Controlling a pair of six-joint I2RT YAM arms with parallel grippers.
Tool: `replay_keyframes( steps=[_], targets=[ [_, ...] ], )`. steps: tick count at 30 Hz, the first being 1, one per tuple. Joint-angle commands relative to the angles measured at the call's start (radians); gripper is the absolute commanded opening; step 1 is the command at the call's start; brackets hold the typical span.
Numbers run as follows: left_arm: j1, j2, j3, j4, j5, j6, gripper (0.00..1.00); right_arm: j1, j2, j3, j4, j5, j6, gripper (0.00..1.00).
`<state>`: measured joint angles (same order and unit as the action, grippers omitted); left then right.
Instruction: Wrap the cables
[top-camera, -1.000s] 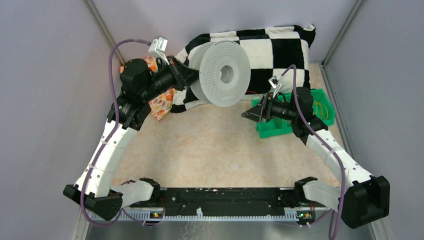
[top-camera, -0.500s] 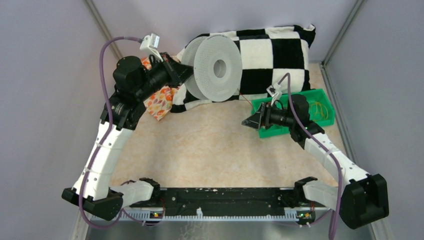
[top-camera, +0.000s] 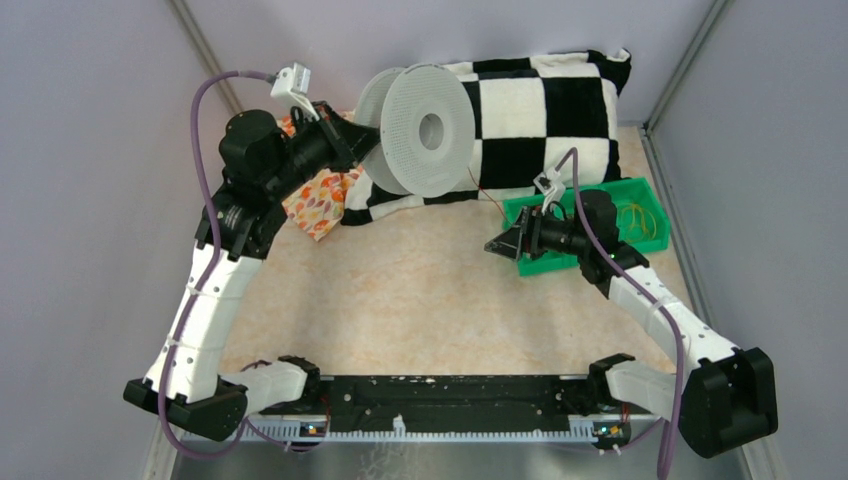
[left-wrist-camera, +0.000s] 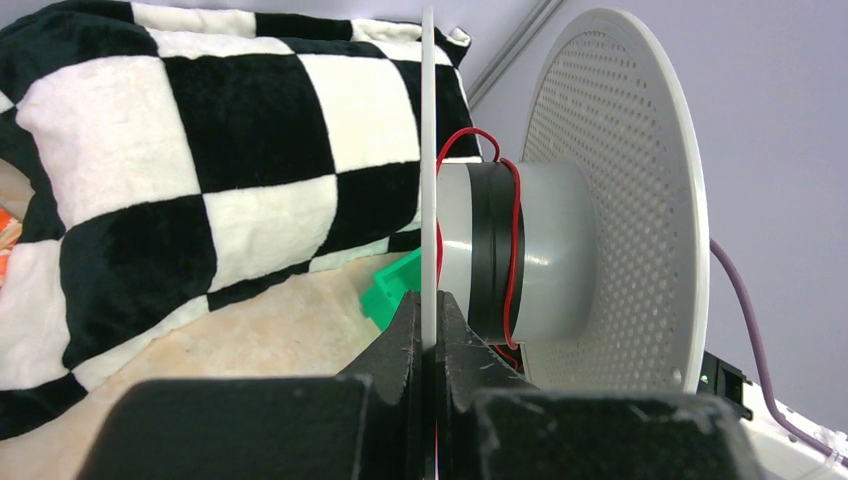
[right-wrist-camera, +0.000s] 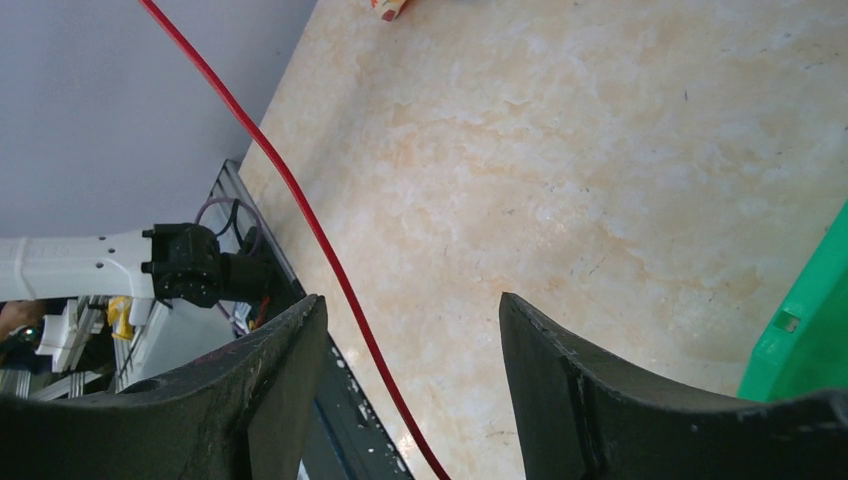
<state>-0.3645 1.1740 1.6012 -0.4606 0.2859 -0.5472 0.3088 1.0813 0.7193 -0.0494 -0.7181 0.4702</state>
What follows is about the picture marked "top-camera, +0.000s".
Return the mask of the grey perforated cable spool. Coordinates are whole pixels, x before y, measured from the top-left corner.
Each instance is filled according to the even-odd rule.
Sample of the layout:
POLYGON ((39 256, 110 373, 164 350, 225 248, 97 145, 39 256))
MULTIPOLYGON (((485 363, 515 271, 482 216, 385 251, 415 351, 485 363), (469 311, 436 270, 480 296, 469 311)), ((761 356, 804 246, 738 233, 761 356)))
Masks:
POLYGON ((439 197, 470 165, 474 110, 458 77, 440 65, 380 72, 363 89, 354 122, 378 130, 379 144, 362 164, 391 194, 439 197))

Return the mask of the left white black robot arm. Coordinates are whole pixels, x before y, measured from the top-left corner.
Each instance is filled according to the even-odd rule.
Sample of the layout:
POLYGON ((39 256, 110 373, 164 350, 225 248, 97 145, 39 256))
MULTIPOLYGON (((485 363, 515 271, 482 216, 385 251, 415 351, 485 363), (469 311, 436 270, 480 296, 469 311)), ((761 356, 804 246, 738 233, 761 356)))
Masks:
POLYGON ((324 102, 315 108, 315 118, 292 109, 292 133, 263 110, 239 113, 225 127, 223 181, 205 196, 180 308, 153 365, 124 390, 127 402, 168 425, 224 441, 267 408, 287 404, 303 414, 319 404, 320 371, 304 358, 219 370, 243 296, 286 222, 284 200, 324 170, 358 165, 380 142, 377 128, 324 102))

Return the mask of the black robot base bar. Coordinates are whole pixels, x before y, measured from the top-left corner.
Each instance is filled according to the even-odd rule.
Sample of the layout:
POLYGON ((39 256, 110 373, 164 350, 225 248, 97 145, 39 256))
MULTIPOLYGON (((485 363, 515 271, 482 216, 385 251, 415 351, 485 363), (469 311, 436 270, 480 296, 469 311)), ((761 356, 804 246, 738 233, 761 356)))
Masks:
POLYGON ((264 412, 315 415, 333 433, 386 432, 401 418, 410 433, 501 434, 565 432, 592 416, 630 420, 641 411, 601 400, 582 375, 338 375, 264 412))

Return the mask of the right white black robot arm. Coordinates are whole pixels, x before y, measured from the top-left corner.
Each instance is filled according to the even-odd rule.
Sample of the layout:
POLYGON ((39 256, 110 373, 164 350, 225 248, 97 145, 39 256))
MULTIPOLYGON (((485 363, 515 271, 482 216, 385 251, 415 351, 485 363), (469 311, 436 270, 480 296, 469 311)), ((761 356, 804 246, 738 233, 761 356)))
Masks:
POLYGON ((575 212, 525 206, 485 244, 510 260, 546 253, 576 258, 583 278, 626 311, 675 364, 662 373, 628 356, 601 367, 586 385, 589 404, 612 412, 623 402, 667 423, 665 443, 681 434, 703 458, 777 432, 774 364, 760 348, 743 349, 718 334, 678 299, 648 259, 620 238, 611 196, 597 189, 575 196, 575 212))

